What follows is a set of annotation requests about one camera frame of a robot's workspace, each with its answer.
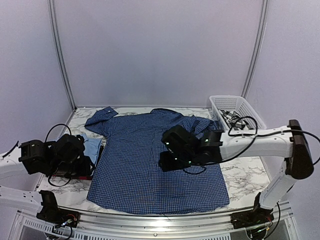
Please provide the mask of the blue checkered long sleeve shirt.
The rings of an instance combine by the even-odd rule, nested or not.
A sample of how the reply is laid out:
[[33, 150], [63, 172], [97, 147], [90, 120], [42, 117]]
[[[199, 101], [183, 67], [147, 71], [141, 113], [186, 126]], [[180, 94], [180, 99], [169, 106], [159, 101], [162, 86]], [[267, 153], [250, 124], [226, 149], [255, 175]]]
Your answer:
[[208, 118], [185, 116], [156, 108], [149, 113], [120, 116], [111, 107], [98, 110], [86, 123], [88, 131], [106, 138], [87, 200], [105, 209], [134, 215], [211, 212], [229, 204], [219, 165], [164, 172], [163, 133], [180, 125], [196, 138], [219, 128]]

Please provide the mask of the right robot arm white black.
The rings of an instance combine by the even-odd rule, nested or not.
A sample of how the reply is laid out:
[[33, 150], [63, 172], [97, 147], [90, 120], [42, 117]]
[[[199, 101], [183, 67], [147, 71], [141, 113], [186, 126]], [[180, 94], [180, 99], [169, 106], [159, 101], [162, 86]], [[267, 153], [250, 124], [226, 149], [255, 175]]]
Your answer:
[[283, 163], [270, 184], [255, 197], [247, 219], [258, 224], [271, 214], [298, 180], [310, 177], [315, 168], [306, 136], [298, 120], [273, 129], [207, 131], [198, 139], [177, 125], [162, 135], [166, 151], [158, 162], [163, 172], [230, 162], [244, 157], [282, 157]]

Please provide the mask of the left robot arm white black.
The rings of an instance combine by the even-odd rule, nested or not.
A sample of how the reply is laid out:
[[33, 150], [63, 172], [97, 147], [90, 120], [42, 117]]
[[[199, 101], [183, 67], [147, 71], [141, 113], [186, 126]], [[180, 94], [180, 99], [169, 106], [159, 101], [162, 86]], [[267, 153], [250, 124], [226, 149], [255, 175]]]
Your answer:
[[[48, 178], [63, 177], [70, 181], [88, 177], [94, 169], [94, 163], [85, 155], [84, 138], [80, 135], [65, 134], [57, 141], [30, 140], [17, 143], [0, 157], [1, 179], [41, 173]], [[0, 203], [34, 213], [43, 210], [53, 223], [60, 222], [64, 216], [51, 191], [23, 191], [2, 186]]]

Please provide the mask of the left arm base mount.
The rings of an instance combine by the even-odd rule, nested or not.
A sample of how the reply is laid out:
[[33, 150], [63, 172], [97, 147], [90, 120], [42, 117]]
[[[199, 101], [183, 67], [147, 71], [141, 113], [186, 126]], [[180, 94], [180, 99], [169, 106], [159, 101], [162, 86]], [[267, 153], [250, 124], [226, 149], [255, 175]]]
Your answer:
[[36, 214], [36, 218], [55, 224], [56, 227], [69, 226], [76, 228], [80, 213], [59, 207], [43, 207], [41, 211]]

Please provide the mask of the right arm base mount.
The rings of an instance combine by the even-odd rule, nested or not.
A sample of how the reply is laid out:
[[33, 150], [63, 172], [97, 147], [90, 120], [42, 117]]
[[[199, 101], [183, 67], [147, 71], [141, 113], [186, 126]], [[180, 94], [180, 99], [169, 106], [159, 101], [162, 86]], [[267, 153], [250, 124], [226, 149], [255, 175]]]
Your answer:
[[235, 212], [230, 215], [230, 223], [234, 229], [252, 227], [273, 220], [273, 211], [262, 208]]

